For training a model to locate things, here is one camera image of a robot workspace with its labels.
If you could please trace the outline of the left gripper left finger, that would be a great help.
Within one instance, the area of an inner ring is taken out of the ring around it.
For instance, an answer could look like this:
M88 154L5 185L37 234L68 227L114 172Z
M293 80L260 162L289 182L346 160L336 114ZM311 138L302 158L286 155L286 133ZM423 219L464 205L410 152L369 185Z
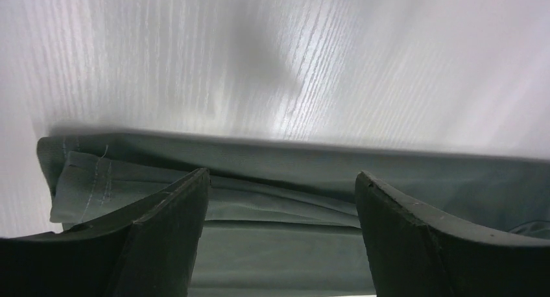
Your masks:
M208 207L197 169L61 233L1 240L2 296L186 296Z

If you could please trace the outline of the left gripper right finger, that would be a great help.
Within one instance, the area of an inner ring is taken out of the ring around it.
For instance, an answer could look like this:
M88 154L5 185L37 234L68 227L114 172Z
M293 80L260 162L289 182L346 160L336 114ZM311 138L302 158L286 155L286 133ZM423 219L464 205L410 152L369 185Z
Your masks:
M367 172L355 199L378 296L548 296L549 241L450 215Z

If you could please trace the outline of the dark grey t shirt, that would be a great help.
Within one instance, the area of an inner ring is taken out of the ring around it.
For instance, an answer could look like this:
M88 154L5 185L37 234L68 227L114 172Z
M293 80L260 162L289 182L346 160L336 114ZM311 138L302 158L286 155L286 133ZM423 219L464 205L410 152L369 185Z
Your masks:
M190 296L375 294L355 206L361 172L472 223L549 238L546 161L138 134L43 137L37 155L50 220L65 228L208 169Z

